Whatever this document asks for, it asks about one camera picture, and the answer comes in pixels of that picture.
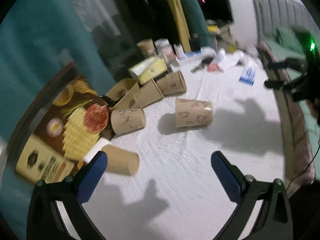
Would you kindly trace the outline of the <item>brown paper cup with drawing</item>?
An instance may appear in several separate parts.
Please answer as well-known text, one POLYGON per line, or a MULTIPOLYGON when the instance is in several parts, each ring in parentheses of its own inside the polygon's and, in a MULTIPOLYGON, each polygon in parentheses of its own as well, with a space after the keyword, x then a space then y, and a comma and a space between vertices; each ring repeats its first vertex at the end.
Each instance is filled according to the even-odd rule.
POLYGON ((151 79, 146 83, 140 91, 133 96, 137 106, 144 108, 164 98, 164 95, 156 85, 155 81, 151 79))

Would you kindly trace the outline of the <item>grey padded chair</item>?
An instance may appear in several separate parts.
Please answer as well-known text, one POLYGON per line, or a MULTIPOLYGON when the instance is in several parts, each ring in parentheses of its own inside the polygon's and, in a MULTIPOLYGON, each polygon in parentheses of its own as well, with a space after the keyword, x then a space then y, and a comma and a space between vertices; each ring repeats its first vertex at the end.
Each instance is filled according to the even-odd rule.
POLYGON ((306 30, 319 45, 319 27, 304 5, 295 0, 253 0, 253 5, 258 30, 257 49, 264 62, 283 61, 287 56, 304 57, 279 44, 278 28, 306 30))

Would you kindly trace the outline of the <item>plain brown paper cup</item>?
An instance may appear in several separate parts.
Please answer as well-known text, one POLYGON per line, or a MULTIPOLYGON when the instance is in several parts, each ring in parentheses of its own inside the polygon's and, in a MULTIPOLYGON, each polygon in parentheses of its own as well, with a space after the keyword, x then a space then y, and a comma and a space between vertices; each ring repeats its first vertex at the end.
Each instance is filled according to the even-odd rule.
POLYGON ((139 169, 139 155, 112 145, 106 145, 102 151, 107 154, 106 172, 125 176, 135 175, 139 169))

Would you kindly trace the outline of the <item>white paper roll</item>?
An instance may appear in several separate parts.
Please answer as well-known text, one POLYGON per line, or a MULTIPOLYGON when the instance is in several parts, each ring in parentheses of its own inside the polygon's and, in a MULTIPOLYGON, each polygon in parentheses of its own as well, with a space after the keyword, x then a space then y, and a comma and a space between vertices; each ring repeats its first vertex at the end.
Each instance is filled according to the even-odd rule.
POLYGON ((83 157, 83 162, 85 164, 88 164, 93 157, 102 150, 103 147, 105 147, 106 145, 109 145, 111 142, 109 140, 107 140, 104 137, 101 137, 96 143, 95 145, 87 152, 87 154, 83 157))

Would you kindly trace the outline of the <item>white power strip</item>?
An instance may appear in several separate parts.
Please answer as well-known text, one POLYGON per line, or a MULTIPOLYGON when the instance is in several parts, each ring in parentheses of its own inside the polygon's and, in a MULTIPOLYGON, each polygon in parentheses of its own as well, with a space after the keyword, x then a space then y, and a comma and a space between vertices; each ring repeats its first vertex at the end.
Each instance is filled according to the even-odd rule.
POLYGON ((216 51, 215 49, 213 49, 212 47, 206 46, 206 47, 202 47, 199 51, 195 51, 195 52, 189 52, 189 53, 185 53, 184 57, 182 57, 181 59, 178 59, 178 63, 186 63, 186 62, 191 62, 191 61, 195 61, 195 60, 199 60, 199 59, 204 59, 206 57, 213 57, 216 55, 216 51))

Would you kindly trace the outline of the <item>bunch of keys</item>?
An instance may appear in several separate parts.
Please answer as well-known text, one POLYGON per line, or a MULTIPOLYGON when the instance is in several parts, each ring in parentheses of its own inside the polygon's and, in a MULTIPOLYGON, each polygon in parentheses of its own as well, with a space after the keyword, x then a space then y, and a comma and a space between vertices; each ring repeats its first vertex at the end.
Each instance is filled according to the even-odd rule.
POLYGON ((209 65, 210 63, 201 62, 198 66, 194 67, 190 72, 194 74, 200 70, 206 69, 209 65))

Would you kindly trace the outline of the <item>black monitor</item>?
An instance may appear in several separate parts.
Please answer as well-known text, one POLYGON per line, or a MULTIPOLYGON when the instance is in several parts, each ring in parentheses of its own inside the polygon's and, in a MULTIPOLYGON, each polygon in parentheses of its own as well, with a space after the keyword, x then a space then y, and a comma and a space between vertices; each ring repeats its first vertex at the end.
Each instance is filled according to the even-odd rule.
POLYGON ((229 0, 197 0, 204 19, 210 23, 224 26, 234 22, 229 0))

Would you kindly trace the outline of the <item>upright paper cup pig prints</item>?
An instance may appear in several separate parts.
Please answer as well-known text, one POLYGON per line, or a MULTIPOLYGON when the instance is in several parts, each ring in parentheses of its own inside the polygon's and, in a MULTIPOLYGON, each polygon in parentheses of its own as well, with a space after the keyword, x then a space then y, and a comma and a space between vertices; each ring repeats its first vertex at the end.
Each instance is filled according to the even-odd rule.
POLYGON ((193 127, 211 124, 213 120, 213 106, 209 101, 176 99, 175 126, 193 127))

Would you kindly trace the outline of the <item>lying paper cup pig prints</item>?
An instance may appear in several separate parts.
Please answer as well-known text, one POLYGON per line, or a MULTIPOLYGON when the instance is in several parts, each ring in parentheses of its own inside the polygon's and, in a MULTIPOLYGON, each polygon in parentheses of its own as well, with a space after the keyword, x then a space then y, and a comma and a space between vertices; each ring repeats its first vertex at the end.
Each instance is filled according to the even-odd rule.
POLYGON ((114 110, 111 113, 111 126, 116 135, 130 133, 146 126, 142 108, 114 110))

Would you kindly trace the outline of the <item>paper cup with pig prints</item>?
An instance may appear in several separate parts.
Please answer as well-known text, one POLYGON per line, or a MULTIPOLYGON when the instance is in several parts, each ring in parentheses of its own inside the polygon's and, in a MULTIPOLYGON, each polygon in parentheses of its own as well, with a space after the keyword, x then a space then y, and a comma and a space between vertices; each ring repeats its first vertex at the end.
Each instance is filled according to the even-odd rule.
POLYGON ((187 86, 180 70, 157 80, 156 85, 164 96, 181 94, 187 91, 187 86))

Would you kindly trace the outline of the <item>clear jar white lid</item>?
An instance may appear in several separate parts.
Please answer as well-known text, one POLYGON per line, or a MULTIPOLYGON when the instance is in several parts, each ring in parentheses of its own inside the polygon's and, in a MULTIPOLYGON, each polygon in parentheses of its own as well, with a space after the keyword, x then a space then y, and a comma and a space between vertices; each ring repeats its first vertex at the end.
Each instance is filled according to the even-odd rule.
POLYGON ((172 46, 166 38, 159 39, 154 42, 158 55, 165 60, 166 63, 173 63, 176 60, 172 46))

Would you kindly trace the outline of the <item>far paper cup with label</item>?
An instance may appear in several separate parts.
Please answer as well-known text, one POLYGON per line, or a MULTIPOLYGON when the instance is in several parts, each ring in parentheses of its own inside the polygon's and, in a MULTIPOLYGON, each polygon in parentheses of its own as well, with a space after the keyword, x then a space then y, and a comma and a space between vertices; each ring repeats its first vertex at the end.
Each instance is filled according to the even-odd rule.
POLYGON ((138 48, 142 52, 143 56, 147 59, 152 56, 157 56, 156 48, 153 44, 153 40, 148 38, 137 43, 138 48))

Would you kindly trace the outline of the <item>yellow tissue pack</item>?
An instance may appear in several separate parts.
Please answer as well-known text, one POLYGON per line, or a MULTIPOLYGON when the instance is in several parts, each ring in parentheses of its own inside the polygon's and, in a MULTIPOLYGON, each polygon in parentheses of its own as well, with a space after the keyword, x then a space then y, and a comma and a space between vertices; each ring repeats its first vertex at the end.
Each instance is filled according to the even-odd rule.
POLYGON ((164 59, 159 57, 149 57, 129 69, 129 74, 140 85, 148 83, 167 71, 164 59))

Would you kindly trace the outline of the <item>yellow curtain stripe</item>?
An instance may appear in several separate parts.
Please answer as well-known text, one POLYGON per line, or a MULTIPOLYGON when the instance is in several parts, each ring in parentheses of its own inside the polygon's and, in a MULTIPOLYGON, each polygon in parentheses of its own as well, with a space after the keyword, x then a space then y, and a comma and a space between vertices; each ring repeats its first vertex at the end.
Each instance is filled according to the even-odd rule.
POLYGON ((180 44, 182 45, 184 52, 191 52, 189 28, 185 19, 181 0, 167 0, 167 2, 176 23, 180 44))

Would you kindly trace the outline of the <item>teal curtain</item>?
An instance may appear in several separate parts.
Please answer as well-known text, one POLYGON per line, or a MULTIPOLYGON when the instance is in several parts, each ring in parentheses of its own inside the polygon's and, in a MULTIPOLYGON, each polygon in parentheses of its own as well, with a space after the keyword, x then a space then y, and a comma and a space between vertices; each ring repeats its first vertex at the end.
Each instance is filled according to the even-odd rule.
POLYGON ((93 89, 115 81, 74 8, 76 0, 17 0, 1 23, 1 149, 66 50, 93 89))

